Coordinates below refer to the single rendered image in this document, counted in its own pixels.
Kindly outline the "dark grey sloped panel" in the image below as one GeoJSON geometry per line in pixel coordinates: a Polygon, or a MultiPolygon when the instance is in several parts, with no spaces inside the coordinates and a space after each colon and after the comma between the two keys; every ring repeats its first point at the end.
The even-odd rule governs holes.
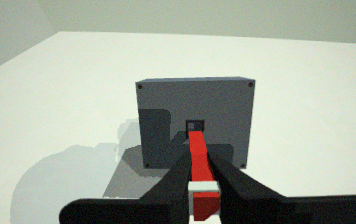
{"type": "Polygon", "coordinates": [[[208,151],[246,169],[256,79],[148,78],[135,82],[143,168],[171,169],[189,152],[189,131],[208,151]]]}

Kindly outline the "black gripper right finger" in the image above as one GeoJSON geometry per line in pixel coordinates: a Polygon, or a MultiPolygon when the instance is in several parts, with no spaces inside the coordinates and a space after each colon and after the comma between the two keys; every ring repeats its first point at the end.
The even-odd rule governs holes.
{"type": "Polygon", "coordinates": [[[356,224],[356,194],[286,197],[215,152],[207,155],[221,187],[221,224],[356,224]]]}

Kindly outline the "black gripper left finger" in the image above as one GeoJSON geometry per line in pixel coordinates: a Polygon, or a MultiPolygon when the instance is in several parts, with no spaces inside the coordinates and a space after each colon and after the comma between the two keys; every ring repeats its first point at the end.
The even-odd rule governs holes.
{"type": "Polygon", "coordinates": [[[192,156],[185,152],[138,199],[81,198],[62,207],[60,224],[189,224],[192,156]]]}

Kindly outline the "red peg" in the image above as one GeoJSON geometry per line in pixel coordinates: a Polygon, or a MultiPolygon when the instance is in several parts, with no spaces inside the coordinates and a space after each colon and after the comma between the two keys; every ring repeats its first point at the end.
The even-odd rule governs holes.
{"type": "Polygon", "coordinates": [[[188,185],[189,216],[205,221],[220,214],[221,187],[210,165],[202,131],[189,131],[192,182],[188,185]]]}

